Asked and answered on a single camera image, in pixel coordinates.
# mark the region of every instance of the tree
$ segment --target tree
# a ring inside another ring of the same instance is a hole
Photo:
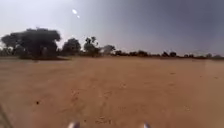
[[[95,44],[96,37],[86,38],[86,43],[84,44],[84,50],[89,56],[98,56],[101,48],[98,48],[98,43]]]
[[[102,48],[102,50],[105,55],[109,55],[116,49],[113,45],[106,45]]]
[[[194,58],[194,54],[189,54],[189,58]]]
[[[65,54],[75,55],[78,54],[81,50],[81,45],[78,40],[75,38],[69,39],[67,42],[64,43],[62,47],[62,51]]]
[[[211,54],[211,53],[208,53],[208,54],[206,55],[206,58],[207,58],[207,59],[212,58],[212,54]]]
[[[176,52],[170,52],[170,57],[176,57],[177,56],[177,53]]]
[[[162,57],[169,57],[167,52],[163,52]]]
[[[129,56],[137,56],[138,53],[137,52],[129,52]]]
[[[148,56],[148,53],[145,52],[145,51],[139,50],[138,53],[137,53],[137,55],[140,56],[140,57],[147,57]]]
[[[212,59],[219,60],[219,59],[223,59],[223,57],[221,55],[215,55],[215,56],[212,57]]]
[[[188,57],[189,57],[189,55],[188,55],[188,54],[185,54],[185,55],[184,55],[184,58],[188,58]]]
[[[57,55],[56,41],[60,39],[60,34],[56,30],[45,28],[27,29],[2,37],[7,47],[12,47],[13,50],[19,49],[20,57],[33,59],[55,57]]]

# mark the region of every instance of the acacia tree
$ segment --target acacia tree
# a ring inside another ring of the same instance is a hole
[[[81,45],[79,41],[75,38],[69,39],[67,42],[64,43],[62,47],[62,52],[69,55],[78,54],[81,50]]]

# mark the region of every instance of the sky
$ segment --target sky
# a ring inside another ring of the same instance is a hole
[[[96,36],[101,46],[125,51],[224,55],[223,5],[223,0],[0,0],[0,36],[44,27],[60,32],[59,46],[71,37],[84,44]]]

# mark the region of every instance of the sandy soil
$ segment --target sandy soil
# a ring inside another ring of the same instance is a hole
[[[224,62],[141,58],[0,60],[15,128],[223,128]]]

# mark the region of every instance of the open field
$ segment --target open field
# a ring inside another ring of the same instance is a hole
[[[223,128],[224,62],[141,58],[0,60],[15,128]]]

